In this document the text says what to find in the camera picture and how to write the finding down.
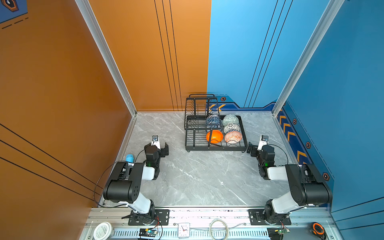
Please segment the red patterned bowl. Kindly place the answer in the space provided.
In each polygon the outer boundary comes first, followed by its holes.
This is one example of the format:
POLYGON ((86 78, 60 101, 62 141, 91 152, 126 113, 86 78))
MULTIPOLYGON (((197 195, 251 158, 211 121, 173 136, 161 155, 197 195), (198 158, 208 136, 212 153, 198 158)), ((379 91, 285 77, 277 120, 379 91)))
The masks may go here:
POLYGON ((243 135, 239 131, 230 131, 225 135, 225 141, 228 144, 236 144, 243 139, 243 135))

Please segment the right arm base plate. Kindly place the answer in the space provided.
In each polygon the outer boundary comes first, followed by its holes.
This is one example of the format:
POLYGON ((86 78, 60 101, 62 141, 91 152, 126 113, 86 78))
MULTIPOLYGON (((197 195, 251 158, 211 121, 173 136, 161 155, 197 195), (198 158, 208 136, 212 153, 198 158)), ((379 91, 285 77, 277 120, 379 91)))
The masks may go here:
POLYGON ((252 226, 281 224, 290 226, 292 224, 288 214, 276 214, 274 211, 266 213, 266 211, 262 209, 250 209, 248 210, 248 214, 252 226))

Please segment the black wire dish rack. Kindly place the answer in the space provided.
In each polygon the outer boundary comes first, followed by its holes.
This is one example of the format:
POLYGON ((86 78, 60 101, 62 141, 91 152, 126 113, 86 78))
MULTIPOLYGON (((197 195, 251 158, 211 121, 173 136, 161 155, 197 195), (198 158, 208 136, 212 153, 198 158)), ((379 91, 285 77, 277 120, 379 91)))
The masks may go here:
POLYGON ((238 119, 236 138, 227 137, 224 116, 219 111, 219 101, 213 94, 190 94, 185 104, 185 149, 190 151, 240 151, 247 150, 248 143, 242 119, 238 119))

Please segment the white lattice bowl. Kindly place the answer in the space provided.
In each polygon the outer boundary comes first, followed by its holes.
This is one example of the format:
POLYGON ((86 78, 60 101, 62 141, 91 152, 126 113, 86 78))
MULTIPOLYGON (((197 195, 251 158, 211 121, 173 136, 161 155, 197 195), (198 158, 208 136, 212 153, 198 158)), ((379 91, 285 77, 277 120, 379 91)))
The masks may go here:
POLYGON ((237 131, 239 132, 241 130, 241 127, 239 124, 236 123, 229 123, 224 127, 224 133, 227 134, 232 131, 237 131))

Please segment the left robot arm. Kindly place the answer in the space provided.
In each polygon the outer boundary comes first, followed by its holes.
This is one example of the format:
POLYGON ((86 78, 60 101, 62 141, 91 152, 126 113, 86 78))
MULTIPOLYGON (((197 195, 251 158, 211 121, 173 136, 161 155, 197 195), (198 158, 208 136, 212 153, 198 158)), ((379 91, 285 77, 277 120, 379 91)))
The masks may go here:
POLYGON ((154 181, 160 173, 161 158, 169 155, 169 145, 162 148, 160 142, 152 141, 145 145, 146 160, 141 163, 117 162, 103 190, 105 200, 118 203, 118 207, 128 207, 132 211, 123 219, 130 225, 152 225, 160 223, 153 200, 141 193, 141 183, 154 181))

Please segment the green patterned bowl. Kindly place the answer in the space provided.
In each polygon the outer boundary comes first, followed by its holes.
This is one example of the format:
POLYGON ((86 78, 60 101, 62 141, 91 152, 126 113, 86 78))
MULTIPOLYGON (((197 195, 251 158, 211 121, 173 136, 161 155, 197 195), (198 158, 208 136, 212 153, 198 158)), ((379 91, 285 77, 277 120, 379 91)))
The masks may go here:
POLYGON ((239 119, 236 115, 226 115, 224 116, 223 120, 222 120, 222 124, 223 126, 227 126, 229 124, 239 124, 239 119))

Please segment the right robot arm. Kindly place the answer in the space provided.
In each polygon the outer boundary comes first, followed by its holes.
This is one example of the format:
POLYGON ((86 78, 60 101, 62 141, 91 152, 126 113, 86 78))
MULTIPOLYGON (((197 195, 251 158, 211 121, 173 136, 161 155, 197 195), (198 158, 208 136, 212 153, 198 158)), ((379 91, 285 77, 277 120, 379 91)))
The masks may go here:
POLYGON ((309 205, 332 202, 332 191, 315 165, 286 164, 277 167, 275 148, 271 145, 250 145, 247 153, 257 158, 259 174, 264 180, 288 182, 290 189, 286 194, 266 202, 263 212, 255 215, 259 221, 278 224, 289 218, 291 212, 309 205))

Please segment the orange plastic bowl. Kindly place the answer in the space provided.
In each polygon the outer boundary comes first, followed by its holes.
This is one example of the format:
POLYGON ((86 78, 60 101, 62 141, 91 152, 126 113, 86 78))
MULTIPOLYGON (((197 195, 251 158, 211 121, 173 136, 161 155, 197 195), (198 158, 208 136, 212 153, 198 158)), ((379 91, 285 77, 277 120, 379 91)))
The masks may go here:
POLYGON ((206 134, 206 140, 211 144, 218 144, 223 140, 223 138, 223 133, 220 130, 211 130, 206 134))

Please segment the blue geometric pattern bowl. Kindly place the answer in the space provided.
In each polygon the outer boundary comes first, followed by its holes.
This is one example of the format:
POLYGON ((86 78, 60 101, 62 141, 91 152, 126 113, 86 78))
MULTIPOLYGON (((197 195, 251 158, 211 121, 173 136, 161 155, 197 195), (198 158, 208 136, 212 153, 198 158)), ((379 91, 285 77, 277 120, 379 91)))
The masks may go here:
POLYGON ((219 115, 209 115, 206 118, 206 128, 212 130, 221 130, 221 118, 219 115))

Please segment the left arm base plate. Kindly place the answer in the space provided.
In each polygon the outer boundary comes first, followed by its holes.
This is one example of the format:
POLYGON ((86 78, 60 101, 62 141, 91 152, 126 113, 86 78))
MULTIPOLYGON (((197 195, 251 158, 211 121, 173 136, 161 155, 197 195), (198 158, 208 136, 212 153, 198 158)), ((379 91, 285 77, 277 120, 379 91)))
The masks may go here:
POLYGON ((154 226, 158 223, 162 226, 167 226, 170 219, 169 210, 150 210, 147 214, 138 214, 131 211, 127 216, 129 219, 129 226, 154 226))

